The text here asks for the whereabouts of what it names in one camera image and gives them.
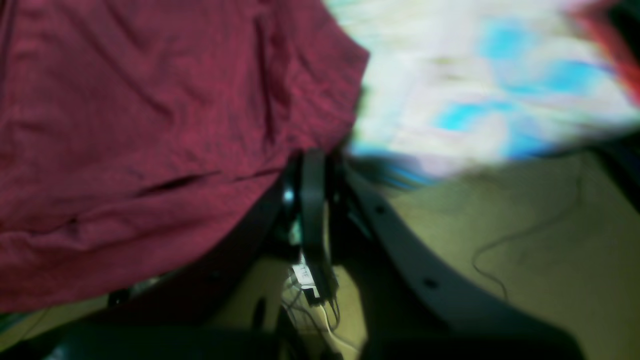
red fabric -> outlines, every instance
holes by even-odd
[[[367,60],[320,0],[7,1],[0,31],[0,311],[203,255],[351,129]]]

black cable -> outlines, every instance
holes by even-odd
[[[298,289],[298,293],[296,294],[296,296],[293,298],[293,301],[291,301],[291,303],[289,304],[289,306],[287,307],[287,312],[289,312],[289,310],[291,310],[291,307],[298,302],[298,299],[300,299],[300,295],[302,295],[302,288]]]
[[[530,235],[533,235],[539,231],[542,231],[548,227],[552,227],[553,225],[556,225],[557,223],[561,222],[562,220],[564,220],[570,213],[573,212],[573,210],[575,210],[581,203],[582,203],[582,173],[584,171],[584,155],[582,156],[582,158],[580,159],[580,168],[578,170],[578,175],[575,181],[575,197],[573,198],[573,200],[571,201],[571,204],[569,204],[569,206],[567,206],[566,208],[564,208],[562,211],[560,211],[558,214],[554,215],[553,217],[549,218],[546,221],[543,222],[539,222],[537,224],[534,224],[524,230],[521,231],[517,231],[513,234],[504,236],[502,238],[499,238],[498,240],[492,241],[491,243],[480,247],[479,249],[477,249],[474,252],[474,255],[471,259],[471,264],[473,265],[474,269],[482,276],[486,277],[487,279],[495,282],[496,284],[498,284],[500,286],[500,288],[502,289],[502,297],[504,298],[504,300],[506,302],[509,302],[509,293],[507,291],[507,287],[504,285],[504,283],[498,279],[495,275],[486,272],[484,270],[481,270],[478,265],[477,265],[477,260],[480,258],[481,255],[487,253],[490,250],[493,250],[501,245],[504,245],[506,243],[511,243],[513,241],[516,240],[521,240],[523,238],[526,238]]]
[[[309,320],[311,320],[311,323],[314,325],[314,327],[316,328],[316,331],[318,333],[322,333],[322,332],[326,332],[326,330],[322,330],[316,323],[316,321],[314,320],[313,315],[311,315],[311,313],[309,313],[309,311],[307,309],[305,309],[304,307],[301,306],[297,306],[294,305],[293,303],[288,304],[286,301],[282,301],[282,304],[285,306],[285,308],[287,309],[294,309],[294,310],[298,310],[300,312],[302,312],[303,314],[305,314],[307,317],[309,317]]]
[[[47,316],[47,313],[49,312],[50,307],[46,308],[44,311],[42,311],[42,314],[40,315],[40,317],[38,317],[38,320],[36,320],[35,323],[33,323],[33,325],[31,325],[27,331],[22,333],[22,336],[20,337],[20,340],[18,340],[16,343],[21,342],[22,340],[24,340],[27,336],[29,336],[29,333],[31,331],[33,331],[33,329],[35,329],[35,327],[42,321],[42,319],[44,319],[45,316]]]
[[[333,300],[329,301],[329,306],[331,306],[333,316],[335,317],[335,325],[331,328],[331,330],[335,331],[336,329],[338,329],[338,326],[340,326],[340,307],[338,306],[338,298],[334,297]]]

maroon shirt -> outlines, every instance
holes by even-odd
[[[320,0],[7,1],[0,26],[4,312],[206,253],[347,134],[367,61]]]

black object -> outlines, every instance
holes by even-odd
[[[54,350],[64,356],[56,359],[99,359],[87,354],[102,351],[111,358],[132,358],[130,352],[135,351],[145,355],[139,358],[153,353],[154,359],[173,359],[176,352],[194,354],[185,344],[202,347],[201,359],[225,357],[226,344],[205,344],[221,332],[198,326],[217,311],[258,254],[273,244],[282,247],[283,229],[290,229],[297,217],[302,224],[301,248],[315,269],[312,275],[321,298],[335,295],[332,264],[344,265],[360,290],[369,335],[363,359],[426,354],[430,359],[582,359],[569,334],[510,307],[457,274],[415,237],[339,154],[327,161],[319,151],[291,161],[241,223],[200,261],[130,301],[85,319],[75,329],[71,326]],[[326,228],[328,237],[323,235]],[[242,356],[267,358],[273,339],[255,331],[259,329],[234,332],[237,338],[230,341],[243,347]],[[171,336],[193,341],[167,340]],[[252,352],[259,348],[264,352]]]

hole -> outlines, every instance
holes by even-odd
[[[251,321],[251,328],[254,330],[261,329],[264,326],[264,315],[267,312],[267,300],[261,297],[255,304],[253,309],[253,319]]]
[[[435,290],[435,289],[437,289],[437,288],[438,288],[438,283],[437,283],[435,280],[433,280],[433,279],[426,278],[426,279],[424,279],[422,282],[423,282],[423,283],[424,283],[424,285],[425,285],[426,287],[428,287],[429,289]]]
[[[213,271],[211,272],[211,274],[209,274],[209,276],[207,276],[207,279],[209,281],[217,281],[220,279],[220,277],[222,276],[222,274],[220,274],[219,271]]]

